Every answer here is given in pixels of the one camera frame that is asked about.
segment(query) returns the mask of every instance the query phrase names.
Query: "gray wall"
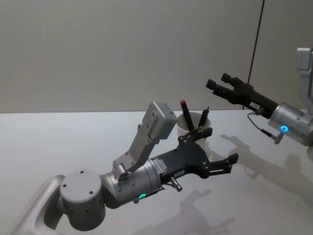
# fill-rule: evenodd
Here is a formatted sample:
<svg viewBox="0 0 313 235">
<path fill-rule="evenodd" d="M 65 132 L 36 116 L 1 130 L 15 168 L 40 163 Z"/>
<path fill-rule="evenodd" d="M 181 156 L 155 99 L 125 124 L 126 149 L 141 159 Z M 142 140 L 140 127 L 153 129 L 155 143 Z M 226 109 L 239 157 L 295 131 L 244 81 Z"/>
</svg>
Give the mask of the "gray wall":
<svg viewBox="0 0 313 235">
<path fill-rule="evenodd" d="M 205 84 L 247 81 L 261 3 L 1 0 L 0 112 L 241 108 Z"/>
<path fill-rule="evenodd" d="M 312 10 L 312 0 L 265 1 L 250 83 L 276 102 L 302 107 L 296 51 L 313 47 Z"/>
</svg>

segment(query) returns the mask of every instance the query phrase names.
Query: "table surface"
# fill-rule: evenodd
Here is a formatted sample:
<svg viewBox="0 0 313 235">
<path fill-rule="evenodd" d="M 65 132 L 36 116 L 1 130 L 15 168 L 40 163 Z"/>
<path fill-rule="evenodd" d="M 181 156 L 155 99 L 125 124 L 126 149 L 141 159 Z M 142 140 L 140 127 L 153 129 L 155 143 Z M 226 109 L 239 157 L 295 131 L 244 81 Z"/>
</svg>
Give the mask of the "table surface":
<svg viewBox="0 0 313 235">
<path fill-rule="evenodd" d="M 155 196 L 107 209 L 89 232 L 74 230 L 66 216 L 57 231 L 66 235 L 311 235 L 313 162 L 307 148 L 284 137 L 279 145 L 247 120 L 248 110 L 211 111 L 210 158 L 237 152 L 231 174 L 179 179 Z M 99 174 L 130 147 L 144 112 L 0 115 L 0 234 L 7 234 L 40 184 L 77 169 Z M 276 133 L 267 120 L 256 123 Z M 177 129 L 151 157 L 174 149 Z"/>
</svg>

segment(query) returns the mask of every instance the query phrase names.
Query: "black marker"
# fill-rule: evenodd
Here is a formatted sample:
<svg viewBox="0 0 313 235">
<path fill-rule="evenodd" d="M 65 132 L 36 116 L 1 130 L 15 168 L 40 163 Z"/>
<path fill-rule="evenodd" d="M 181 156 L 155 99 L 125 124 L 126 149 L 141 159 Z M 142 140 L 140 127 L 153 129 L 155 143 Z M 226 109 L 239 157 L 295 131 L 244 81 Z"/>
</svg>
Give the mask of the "black marker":
<svg viewBox="0 0 313 235">
<path fill-rule="evenodd" d="M 184 115 L 185 121 L 187 123 L 188 130 L 191 131 L 195 127 L 194 127 L 194 124 L 192 123 L 192 119 L 191 119 L 191 116 L 190 116 L 190 113 L 189 113 L 186 101 L 184 99 L 182 99 L 180 101 L 180 105 L 181 105 L 181 108 L 182 108 L 182 113 Z"/>
<path fill-rule="evenodd" d="M 204 109 L 203 111 L 202 111 L 202 115 L 201 115 L 201 118 L 200 118 L 200 121 L 199 121 L 199 124 L 198 124 L 198 128 L 199 127 L 201 127 L 201 126 L 204 126 L 204 124 L 205 124 L 205 121 L 206 121 L 206 119 L 207 119 L 207 115 L 209 114 L 209 108 L 210 107 L 207 107 L 207 109 Z"/>
</svg>

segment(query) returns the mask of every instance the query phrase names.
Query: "label sticker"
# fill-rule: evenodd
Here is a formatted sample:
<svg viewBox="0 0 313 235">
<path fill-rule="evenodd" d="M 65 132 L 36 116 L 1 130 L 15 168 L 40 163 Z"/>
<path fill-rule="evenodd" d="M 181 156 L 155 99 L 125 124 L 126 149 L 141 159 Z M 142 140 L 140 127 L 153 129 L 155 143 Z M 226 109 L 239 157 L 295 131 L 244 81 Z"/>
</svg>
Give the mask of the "label sticker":
<svg viewBox="0 0 313 235">
<path fill-rule="evenodd" d="M 174 174 L 174 178 L 179 177 L 179 176 L 183 175 L 184 173 L 185 173 L 185 170 L 181 170 L 181 171 Z"/>
<path fill-rule="evenodd" d="M 250 102 L 249 106 L 252 108 L 255 108 L 255 109 L 260 109 L 260 107 L 261 107 L 260 105 L 254 103 L 254 102 Z"/>
<path fill-rule="evenodd" d="M 155 158 L 152 163 L 159 174 L 166 172 L 167 167 L 162 160 Z"/>
</svg>

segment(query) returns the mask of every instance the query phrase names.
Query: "pen holder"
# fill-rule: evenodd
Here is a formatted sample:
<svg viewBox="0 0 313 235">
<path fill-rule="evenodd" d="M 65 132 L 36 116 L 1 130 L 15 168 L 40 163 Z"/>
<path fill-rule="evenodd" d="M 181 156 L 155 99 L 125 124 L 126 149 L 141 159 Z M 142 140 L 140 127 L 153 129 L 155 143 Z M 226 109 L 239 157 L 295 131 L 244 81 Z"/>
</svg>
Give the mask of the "pen holder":
<svg viewBox="0 0 313 235">
<path fill-rule="evenodd" d="M 190 112 L 190 117 L 191 117 L 191 120 L 192 120 L 194 126 L 198 127 L 198 123 L 200 121 L 201 114 L 195 113 L 195 112 Z M 188 127 L 187 127 L 187 123 L 185 121 L 183 114 L 179 115 L 176 123 L 177 123 L 178 137 L 184 136 L 189 132 Z M 203 128 L 205 129 L 205 128 L 208 128 L 210 126 L 211 126 L 211 121 L 209 120 L 209 118 L 206 118 L 206 121 L 204 123 Z M 205 149 L 206 149 L 206 138 L 200 139 L 200 140 L 196 141 L 196 143 L 205 151 Z"/>
</svg>

